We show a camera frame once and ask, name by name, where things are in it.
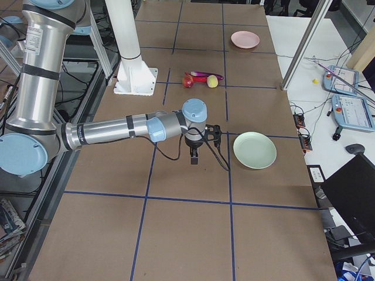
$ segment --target stack of papers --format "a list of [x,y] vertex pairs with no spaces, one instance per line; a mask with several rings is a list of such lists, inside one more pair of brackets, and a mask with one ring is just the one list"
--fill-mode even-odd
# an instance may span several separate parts
[[0,200],[0,256],[23,240],[26,225],[8,199]]

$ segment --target light green plate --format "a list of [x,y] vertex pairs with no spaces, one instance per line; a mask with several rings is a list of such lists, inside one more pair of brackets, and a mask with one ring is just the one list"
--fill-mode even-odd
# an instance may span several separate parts
[[242,133],[234,141],[233,150],[238,161],[253,169],[266,168],[276,159],[274,143],[261,133]]

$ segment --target black band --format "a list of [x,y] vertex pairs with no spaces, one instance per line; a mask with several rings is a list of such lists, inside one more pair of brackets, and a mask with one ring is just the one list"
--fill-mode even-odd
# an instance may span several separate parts
[[85,14],[86,14],[86,8],[87,8],[86,1],[84,1],[84,11],[83,11],[83,14],[82,14],[82,16],[80,17],[80,19],[77,20],[77,23],[80,23],[80,22],[83,20]]
[[137,57],[131,57],[130,59],[128,59],[127,57],[123,57],[120,55],[120,57],[122,57],[124,60],[135,60]]
[[55,20],[57,20],[61,23],[64,23],[64,24],[66,24],[67,26],[70,26],[73,29],[76,29],[76,24],[74,22],[72,22],[70,19],[64,18],[63,16],[60,16],[60,15],[58,15],[56,13],[53,13],[49,10],[46,10],[46,9],[43,9],[43,8],[40,8],[40,7],[37,7],[37,6],[33,6],[33,5],[28,5],[28,4],[23,4],[22,9],[26,10],[26,11],[31,11],[31,12],[34,12],[34,13],[39,13],[43,16],[47,16],[48,18],[55,19]]
[[23,64],[21,68],[21,72],[28,74],[28,75],[39,76],[39,77],[48,78],[48,79],[52,79],[56,81],[60,80],[59,72],[45,70],[40,67],[31,66],[29,64]]
[[12,130],[13,132],[17,133],[24,133],[25,135],[36,135],[36,136],[49,136],[56,134],[56,130],[31,130],[31,129],[25,129],[20,128],[16,126],[12,126],[10,124],[5,125],[6,129]]
[[175,111],[178,122],[180,123],[181,132],[186,133],[188,131],[188,126],[186,125],[185,116],[183,116],[182,111]]
[[134,132],[133,116],[129,115],[126,117],[126,119],[127,119],[128,130],[129,130],[129,136],[131,138],[134,138],[135,132]]
[[61,126],[61,138],[63,139],[63,144],[65,146],[65,148],[67,150],[71,150],[71,147],[68,143],[68,140],[66,138],[66,123],[64,123],[62,126]]
[[84,137],[83,123],[77,125],[77,136],[81,145],[88,145],[86,138]]

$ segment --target small yellow object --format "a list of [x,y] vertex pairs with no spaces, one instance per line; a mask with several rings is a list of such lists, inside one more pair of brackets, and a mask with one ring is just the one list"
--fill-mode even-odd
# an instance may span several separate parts
[[219,84],[219,81],[217,80],[217,77],[215,75],[210,75],[207,77],[207,85],[210,88],[216,88]]

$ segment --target pink plate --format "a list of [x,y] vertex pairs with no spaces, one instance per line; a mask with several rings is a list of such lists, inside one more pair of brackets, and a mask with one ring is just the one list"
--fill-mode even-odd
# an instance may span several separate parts
[[254,48],[260,42],[258,35],[249,31],[234,32],[230,39],[233,44],[242,49]]

